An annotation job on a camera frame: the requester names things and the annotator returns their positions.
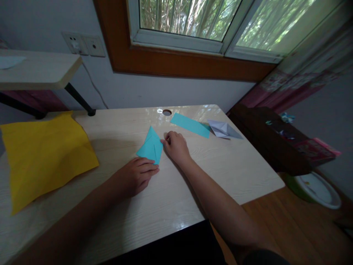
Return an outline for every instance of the yellow paper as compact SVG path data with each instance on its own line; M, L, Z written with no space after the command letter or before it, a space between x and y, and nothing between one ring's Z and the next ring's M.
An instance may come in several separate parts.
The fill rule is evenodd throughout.
M11 169L12 214L99 166L85 131L71 114L0 126Z

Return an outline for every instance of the white origami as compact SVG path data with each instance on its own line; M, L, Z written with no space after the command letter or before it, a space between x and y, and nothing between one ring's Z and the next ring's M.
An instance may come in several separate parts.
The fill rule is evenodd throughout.
M215 120L207 120L212 128L214 134L221 138L238 138L243 139L243 137L236 132L228 123Z

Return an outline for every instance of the right hand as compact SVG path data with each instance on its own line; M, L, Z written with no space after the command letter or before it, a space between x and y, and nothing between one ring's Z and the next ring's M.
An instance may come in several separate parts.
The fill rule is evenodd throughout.
M165 136L165 140L161 140L161 143L164 145L167 154L178 166L192 161L186 140L182 134L170 131Z
M139 194L152 176L159 172L159 165L153 163L147 158L134 158L102 184L106 193L118 200Z

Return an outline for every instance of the cable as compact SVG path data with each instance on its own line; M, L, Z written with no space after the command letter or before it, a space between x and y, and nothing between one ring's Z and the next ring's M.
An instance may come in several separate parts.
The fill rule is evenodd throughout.
M95 90L96 90L97 93L99 94L100 99L102 100L104 106L105 106L107 109L109 109L108 106L107 106L107 104L106 104L106 102L104 101L104 99L103 99L103 97L102 97L102 94L100 93L100 91L98 90L98 88L96 87L96 85L93 83L92 77L91 77L91 75L89 74L89 71L88 71L88 69L87 69L85 63L82 62L82 65L83 65L83 67L86 69L86 72L87 72L87 74L88 74L88 77L89 77L89 79L91 80L92 86L95 88Z
M74 51L75 51L76 54L81 54L81 48L80 48L80 44L79 44L78 42L72 41L72 42L71 42L71 45L72 45L72 47L73 47L73 49L74 49ZM87 72L87 74L88 74L88 77L89 77L89 79L91 80L92 86L93 86L94 89L97 91L97 93L98 93L98 95L100 96L100 99L102 100L104 106L105 106L107 109L109 109L108 106L107 106L107 104L106 104L106 102L104 101L104 99L103 99L103 97L102 97L102 94L100 93L100 91L98 90L98 88L96 87L96 85L93 83L92 77L91 77L91 75L89 74L89 71L88 71L88 69L87 69L87 67L86 67L86 65L85 65L85 63L84 63L83 61L82 61L82 64L83 64L83 67L86 69L86 72Z

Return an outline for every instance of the dark clothing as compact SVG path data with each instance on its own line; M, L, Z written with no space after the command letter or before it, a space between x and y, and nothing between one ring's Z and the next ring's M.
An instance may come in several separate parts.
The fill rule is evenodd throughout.
M185 228L102 264L226 264L208 220ZM288 265L269 250L251 252L244 265Z

